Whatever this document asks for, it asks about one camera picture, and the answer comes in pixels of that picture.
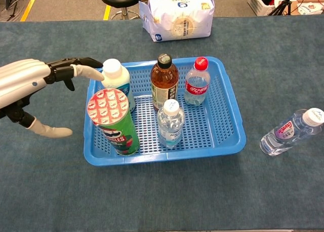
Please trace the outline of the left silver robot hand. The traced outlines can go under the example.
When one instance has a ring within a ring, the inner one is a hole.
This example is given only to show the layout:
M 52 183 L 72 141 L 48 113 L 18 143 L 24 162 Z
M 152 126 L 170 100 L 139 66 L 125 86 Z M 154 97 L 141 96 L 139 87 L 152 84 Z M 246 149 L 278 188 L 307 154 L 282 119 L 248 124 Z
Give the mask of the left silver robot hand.
M 8 117 L 13 123 L 19 123 L 40 136 L 62 138 L 72 135 L 69 128 L 42 124 L 23 107 L 30 104 L 31 95 L 55 82 L 63 81 L 69 90 L 74 91 L 73 77 L 103 81 L 104 76 L 98 71 L 101 67 L 103 63 L 90 57 L 64 58 L 50 63 L 30 58 L 2 66 L 1 118 Z

